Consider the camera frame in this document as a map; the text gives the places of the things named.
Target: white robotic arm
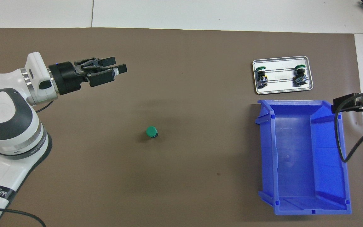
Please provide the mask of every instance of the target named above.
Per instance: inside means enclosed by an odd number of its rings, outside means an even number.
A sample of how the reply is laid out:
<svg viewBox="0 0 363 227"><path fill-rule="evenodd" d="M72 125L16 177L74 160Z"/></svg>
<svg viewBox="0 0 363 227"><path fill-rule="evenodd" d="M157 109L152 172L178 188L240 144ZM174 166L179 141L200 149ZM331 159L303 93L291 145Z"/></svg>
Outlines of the white robotic arm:
<svg viewBox="0 0 363 227"><path fill-rule="evenodd" d="M81 82L97 86L127 71L125 65L109 67L114 64L114 57L91 58L46 68L40 53L30 53L24 68L0 74L0 208L8 207L52 148L32 106L79 90Z"/></svg>

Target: black cable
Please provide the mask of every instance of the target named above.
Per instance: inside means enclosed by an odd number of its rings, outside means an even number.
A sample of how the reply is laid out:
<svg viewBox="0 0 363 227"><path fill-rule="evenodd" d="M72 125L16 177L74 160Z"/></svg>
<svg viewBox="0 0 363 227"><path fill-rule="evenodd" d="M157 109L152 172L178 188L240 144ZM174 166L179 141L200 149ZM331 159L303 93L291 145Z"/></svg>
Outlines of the black cable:
<svg viewBox="0 0 363 227"><path fill-rule="evenodd" d="M44 221L41 218L37 217L34 214L30 214L30 213L20 211L20 210L11 210L11 209L3 209L3 208L0 208L0 212L8 212L8 213L25 215L25 216L34 218L36 221L38 221L40 224L42 224L43 227L46 227L46 223L44 223Z"/></svg>
<svg viewBox="0 0 363 227"><path fill-rule="evenodd" d="M340 145L340 139L338 138L338 126L337 126L337 120L338 120L338 114L340 113L341 109L347 105L347 103L351 102L352 100L359 98L359 97L363 97L363 93L354 95L352 97L347 98L346 100L344 100L338 107L336 110L336 113L334 115L334 133L336 136L336 143L337 143L337 149L338 149L338 153L340 154L340 158L342 162L348 162L349 159L351 158L351 156L354 154L354 152L356 151L356 149L359 147L359 145L363 142L363 135L361 136L361 138L359 138L359 140L356 142L356 144L354 145L354 147L351 149L350 153L348 154L348 156L346 158L343 157L343 152L341 151L341 145Z"/></svg>
<svg viewBox="0 0 363 227"><path fill-rule="evenodd" d="M43 107L42 109L39 109L39 110L36 110L36 113L38 113L38 112L40 112L40 111L42 111L42 110L44 110L44 109L46 109L47 107L49 107L52 103L54 102L54 100L53 101L51 101L51 102L49 102L45 107Z"/></svg>

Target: metal tray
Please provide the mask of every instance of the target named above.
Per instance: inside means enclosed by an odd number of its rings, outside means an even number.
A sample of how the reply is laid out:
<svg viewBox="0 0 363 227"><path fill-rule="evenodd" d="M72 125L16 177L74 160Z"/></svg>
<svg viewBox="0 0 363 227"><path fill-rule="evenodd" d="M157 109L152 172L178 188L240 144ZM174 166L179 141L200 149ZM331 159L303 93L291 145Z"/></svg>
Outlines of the metal tray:
<svg viewBox="0 0 363 227"><path fill-rule="evenodd" d="M297 65L305 65L305 75L308 83L295 86L295 67ZM258 88L256 84L257 71L256 68L265 66L265 74L268 77L268 85ZM270 59L258 59L253 61L253 76L256 93L259 95L296 92L310 90L313 88L312 75L310 72L309 59L306 56L281 57Z"/></svg>

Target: green push button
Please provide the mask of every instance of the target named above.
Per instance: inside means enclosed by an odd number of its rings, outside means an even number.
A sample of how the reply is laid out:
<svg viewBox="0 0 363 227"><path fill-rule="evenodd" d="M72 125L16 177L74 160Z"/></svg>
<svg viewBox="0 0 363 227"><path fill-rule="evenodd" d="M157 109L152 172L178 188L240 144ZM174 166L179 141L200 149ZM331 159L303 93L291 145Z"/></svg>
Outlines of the green push button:
<svg viewBox="0 0 363 227"><path fill-rule="evenodd" d="M305 66L305 65L297 65L297 66L295 67L295 69L299 69L299 68L306 68L306 66Z"/></svg>
<svg viewBox="0 0 363 227"><path fill-rule="evenodd" d="M265 69L265 67L264 66L260 66L260 67L257 67L256 68L256 71L258 71L258 70L264 70Z"/></svg>
<svg viewBox="0 0 363 227"><path fill-rule="evenodd" d="M154 126L149 126L147 128L147 135L151 138L155 138L158 136L158 131Z"/></svg>

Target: white table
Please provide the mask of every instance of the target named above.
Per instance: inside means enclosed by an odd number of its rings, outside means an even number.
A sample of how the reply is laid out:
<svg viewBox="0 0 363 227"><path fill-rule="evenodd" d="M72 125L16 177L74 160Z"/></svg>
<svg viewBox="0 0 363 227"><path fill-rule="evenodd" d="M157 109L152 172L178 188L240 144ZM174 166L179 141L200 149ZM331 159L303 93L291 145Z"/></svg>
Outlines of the white table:
<svg viewBox="0 0 363 227"><path fill-rule="evenodd" d="M0 0L0 27L354 33L363 92L363 9L357 0Z"/></svg>

